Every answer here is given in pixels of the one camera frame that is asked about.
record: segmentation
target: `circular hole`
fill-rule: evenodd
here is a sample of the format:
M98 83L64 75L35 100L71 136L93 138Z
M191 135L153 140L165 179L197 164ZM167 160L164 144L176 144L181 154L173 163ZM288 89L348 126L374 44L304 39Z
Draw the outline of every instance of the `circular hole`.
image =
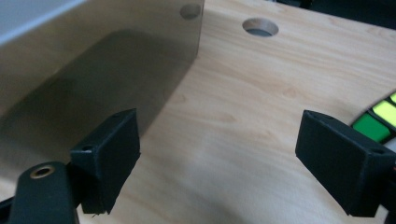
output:
M244 21L242 27L251 35L268 37L276 35L279 28L275 23L264 18L252 18Z
M93 149L93 145L87 145L82 148L83 151L91 151Z
M40 168L35 169L32 173L30 173L30 177L33 179L39 179L46 177L47 175L52 174L55 171L53 166L47 165Z
M376 153L376 154L384 154L385 153L384 150L378 149L378 148L372 148L371 151Z
M190 21L197 18L201 14L201 6L198 4L187 4L180 9L180 16Z

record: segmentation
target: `screw hole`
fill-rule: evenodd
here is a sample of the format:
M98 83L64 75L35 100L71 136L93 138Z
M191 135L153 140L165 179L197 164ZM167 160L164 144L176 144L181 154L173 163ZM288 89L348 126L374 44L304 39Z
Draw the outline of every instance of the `screw hole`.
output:
M180 16L190 21L197 18L201 14L201 6L198 4L187 4L180 9Z
M32 173L30 173L30 177L32 179L39 179L51 175L55 171L53 166L47 165L40 168L35 169Z
M87 145L87 146L83 147L81 150L83 150L83 151L92 151L92 149L93 149L93 145Z
M376 153L376 154L384 154L385 153L384 150L378 149L378 148L372 148L371 151Z

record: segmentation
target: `wooden surface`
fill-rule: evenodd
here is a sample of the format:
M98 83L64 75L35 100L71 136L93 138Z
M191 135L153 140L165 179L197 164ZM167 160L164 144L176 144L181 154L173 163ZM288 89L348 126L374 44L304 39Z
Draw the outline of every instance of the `wooden surface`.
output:
M276 23L279 33L246 33L242 23L257 17ZM26 48L20 52L31 53ZM67 63L78 49L42 49L45 69ZM0 75L4 115L51 73L0 50L7 53ZM348 217L294 148L304 109L352 121L395 89L395 59L395 31L263 1L206 0L198 57L142 136L142 157L113 212L80 221L382 223L383 208L376 218ZM22 168L46 158L2 143L5 199Z

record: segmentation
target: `black plastic part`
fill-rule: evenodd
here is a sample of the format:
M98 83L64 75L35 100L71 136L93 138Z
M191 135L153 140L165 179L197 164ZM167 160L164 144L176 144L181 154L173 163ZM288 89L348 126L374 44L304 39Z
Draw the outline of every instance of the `black plastic part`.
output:
M381 204L388 209L389 218L395 220L394 223L396 223L396 167L393 167L391 175L388 178Z
M66 165L66 169L73 191L74 206L78 207L86 197L91 185L95 183L95 179L85 174L80 168L72 166L70 162Z
M385 224L395 224L396 223L396 214L389 212L384 223Z
M301 8L305 8L305 9L309 9L312 5L313 0L302 0L300 7Z
M11 205L13 200L14 197L0 202L0 224L8 222L9 212L11 211Z
M305 111L296 155L348 215L374 217L396 154L341 121Z
M20 176L8 223L78 223L72 190L62 163L42 163Z
M105 120L71 150L71 166L93 180L81 205L84 213L110 213L140 157L135 109Z

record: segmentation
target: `green cube sticker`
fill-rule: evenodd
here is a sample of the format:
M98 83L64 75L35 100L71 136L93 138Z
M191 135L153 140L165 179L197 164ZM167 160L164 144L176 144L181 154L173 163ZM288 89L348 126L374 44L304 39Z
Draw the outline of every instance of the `green cube sticker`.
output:
M376 142L381 142L390 135L390 131L385 125L368 114L362 115L352 127Z

